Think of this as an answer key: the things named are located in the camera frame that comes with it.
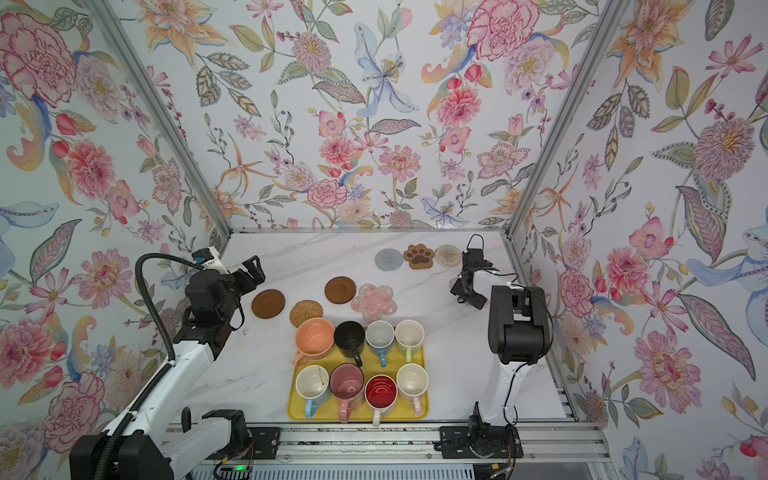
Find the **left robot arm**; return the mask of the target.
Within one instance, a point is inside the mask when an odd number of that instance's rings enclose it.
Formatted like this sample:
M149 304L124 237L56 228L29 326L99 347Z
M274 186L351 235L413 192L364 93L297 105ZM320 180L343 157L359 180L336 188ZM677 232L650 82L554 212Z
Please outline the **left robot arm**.
M185 287L190 304L176 335L166 328L144 278L145 262L154 259L194 272ZM235 330L233 316L244 313L243 296L265 282L259 257L230 270L213 247L195 251L189 260L148 253L137 259L134 273L167 357L116 419L101 433L75 443L69 458L73 479L184 479L211 456L231 460L255 444L244 413L237 409L209 411L179 439L164 443L163 438L196 381L224 350Z

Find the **grey round coaster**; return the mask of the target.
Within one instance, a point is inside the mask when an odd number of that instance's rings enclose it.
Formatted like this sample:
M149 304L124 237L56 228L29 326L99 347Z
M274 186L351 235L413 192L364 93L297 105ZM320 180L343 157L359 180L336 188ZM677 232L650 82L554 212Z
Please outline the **grey round coaster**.
M403 254L393 248L380 250L374 257L376 267L382 271L396 271L404 263Z

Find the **brown paw coaster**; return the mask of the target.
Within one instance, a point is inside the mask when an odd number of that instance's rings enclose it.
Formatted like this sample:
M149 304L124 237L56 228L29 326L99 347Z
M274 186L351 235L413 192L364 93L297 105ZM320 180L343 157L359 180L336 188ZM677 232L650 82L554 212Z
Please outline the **brown paw coaster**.
M430 269L434 264L435 251L420 243L409 245L403 253L404 261L412 270Z

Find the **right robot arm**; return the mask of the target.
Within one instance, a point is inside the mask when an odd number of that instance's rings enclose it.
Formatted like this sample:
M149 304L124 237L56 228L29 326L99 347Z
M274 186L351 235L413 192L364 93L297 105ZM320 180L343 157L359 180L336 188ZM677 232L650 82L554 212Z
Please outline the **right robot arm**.
M451 287L461 304L488 307L487 339L495 359L485 390L464 426L442 427L435 450L444 459L523 457L515 402L528 372L551 349L553 319L545 293L502 274L481 248L462 252L462 270Z

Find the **patterned round white coaster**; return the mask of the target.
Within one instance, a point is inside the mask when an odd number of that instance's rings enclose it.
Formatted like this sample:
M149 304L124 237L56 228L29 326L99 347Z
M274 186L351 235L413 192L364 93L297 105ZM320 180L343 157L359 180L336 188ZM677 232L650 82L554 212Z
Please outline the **patterned round white coaster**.
M443 244L435 250L434 260L443 267L452 268L462 263L462 251L454 245Z

